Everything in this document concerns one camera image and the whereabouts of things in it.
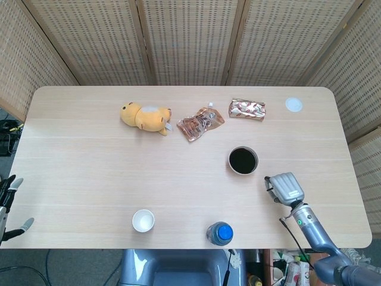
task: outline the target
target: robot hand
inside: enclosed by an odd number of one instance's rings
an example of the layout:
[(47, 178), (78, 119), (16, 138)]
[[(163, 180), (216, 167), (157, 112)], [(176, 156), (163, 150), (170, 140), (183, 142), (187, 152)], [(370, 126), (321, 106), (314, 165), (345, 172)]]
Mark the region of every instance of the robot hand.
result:
[(292, 173), (265, 177), (265, 186), (274, 202), (292, 208), (288, 217), (296, 220), (311, 248), (330, 256), (315, 262), (318, 278), (336, 286), (381, 286), (381, 275), (352, 265), (350, 259), (335, 246), (308, 204), (303, 203), (304, 192)]
[(11, 211), (14, 194), (24, 181), (23, 178), (16, 180), (15, 178), (16, 176), (12, 175), (8, 179), (0, 182), (0, 245), (2, 241), (7, 241), (26, 232), (34, 221), (34, 218), (31, 217), (18, 229), (5, 232), (5, 225), (7, 223), (8, 213)]

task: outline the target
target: cup of coffee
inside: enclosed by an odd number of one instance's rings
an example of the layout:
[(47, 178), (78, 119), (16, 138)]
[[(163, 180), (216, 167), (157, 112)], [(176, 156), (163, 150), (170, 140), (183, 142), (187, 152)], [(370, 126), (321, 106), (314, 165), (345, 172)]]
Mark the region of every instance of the cup of coffee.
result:
[(248, 175), (258, 167), (258, 156), (253, 149), (240, 146), (229, 154), (229, 166), (240, 175)]

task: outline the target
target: stuffed animal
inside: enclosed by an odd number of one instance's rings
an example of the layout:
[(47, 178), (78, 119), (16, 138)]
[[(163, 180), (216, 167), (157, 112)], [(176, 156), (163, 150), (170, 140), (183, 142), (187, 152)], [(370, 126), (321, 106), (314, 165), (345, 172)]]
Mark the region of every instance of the stuffed animal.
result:
[(172, 112), (169, 108), (140, 106), (135, 102), (130, 102), (122, 106), (120, 118), (129, 126), (137, 126), (139, 129), (159, 132), (167, 136), (167, 129), (172, 129), (168, 121)]

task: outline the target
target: plastic bag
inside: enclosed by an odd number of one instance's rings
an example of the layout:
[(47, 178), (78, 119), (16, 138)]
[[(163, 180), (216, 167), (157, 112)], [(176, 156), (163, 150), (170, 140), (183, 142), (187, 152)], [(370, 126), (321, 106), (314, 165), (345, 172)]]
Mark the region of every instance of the plastic bag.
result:
[(221, 114), (211, 107), (211, 104), (209, 107), (203, 107), (195, 116), (177, 122), (177, 127), (184, 133), (188, 141), (192, 142), (200, 138), (206, 131), (215, 129), (225, 122)]

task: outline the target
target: white cup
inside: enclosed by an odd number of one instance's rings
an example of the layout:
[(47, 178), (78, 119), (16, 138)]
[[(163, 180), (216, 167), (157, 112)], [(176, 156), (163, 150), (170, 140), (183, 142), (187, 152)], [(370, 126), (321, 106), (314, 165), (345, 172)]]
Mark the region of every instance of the white cup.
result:
[(132, 217), (132, 226), (136, 231), (147, 232), (154, 227), (155, 217), (149, 210), (138, 210)]

